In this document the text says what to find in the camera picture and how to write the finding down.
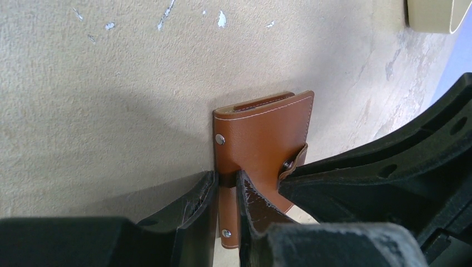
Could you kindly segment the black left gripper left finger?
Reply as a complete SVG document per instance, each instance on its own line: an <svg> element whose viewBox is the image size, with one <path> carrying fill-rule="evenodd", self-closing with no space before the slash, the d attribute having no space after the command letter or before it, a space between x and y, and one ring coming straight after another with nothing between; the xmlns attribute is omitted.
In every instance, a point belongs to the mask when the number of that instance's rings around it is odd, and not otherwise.
<svg viewBox="0 0 472 267"><path fill-rule="evenodd" d="M2 266L212 266L218 175L134 223L125 217L1 220Z"/></svg>

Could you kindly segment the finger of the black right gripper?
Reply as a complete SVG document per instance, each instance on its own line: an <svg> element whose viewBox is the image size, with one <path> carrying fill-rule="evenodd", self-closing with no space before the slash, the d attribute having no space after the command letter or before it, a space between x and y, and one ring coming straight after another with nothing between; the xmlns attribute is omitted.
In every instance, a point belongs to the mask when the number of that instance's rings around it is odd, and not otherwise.
<svg viewBox="0 0 472 267"><path fill-rule="evenodd" d="M390 134L323 160L297 167L292 177L358 167L402 153L419 144L452 120L471 100L471 73L464 73L426 111Z"/></svg>
<svg viewBox="0 0 472 267"><path fill-rule="evenodd" d="M321 223L394 223L428 262L471 245L471 122L449 121L414 147L371 164L292 177L279 193Z"/></svg>

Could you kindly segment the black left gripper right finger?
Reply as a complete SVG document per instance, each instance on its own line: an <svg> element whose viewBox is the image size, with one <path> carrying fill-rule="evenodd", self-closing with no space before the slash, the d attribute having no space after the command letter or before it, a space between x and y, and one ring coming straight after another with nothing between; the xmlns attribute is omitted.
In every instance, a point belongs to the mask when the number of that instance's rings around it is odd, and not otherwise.
<svg viewBox="0 0 472 267"><path fill-rule="evenodd" d="M414 237L392 223L300 224L236 174L241 266L427 266Z"/></svg>

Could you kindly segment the brown leather card holder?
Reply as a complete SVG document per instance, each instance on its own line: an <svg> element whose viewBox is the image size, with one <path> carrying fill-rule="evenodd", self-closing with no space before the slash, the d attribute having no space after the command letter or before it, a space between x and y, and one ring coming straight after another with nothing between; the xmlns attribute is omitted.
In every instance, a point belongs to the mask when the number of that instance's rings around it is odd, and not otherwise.
<svg viewBox="0 0 472 267"><path fill-rule="evenodd" d="M277 187L280 180L304 164L313 102L313 91L285 91L213 111L223 248L239 246L238 171L245 171L255 188L280 211L286 213L292 207Z"/></svg>

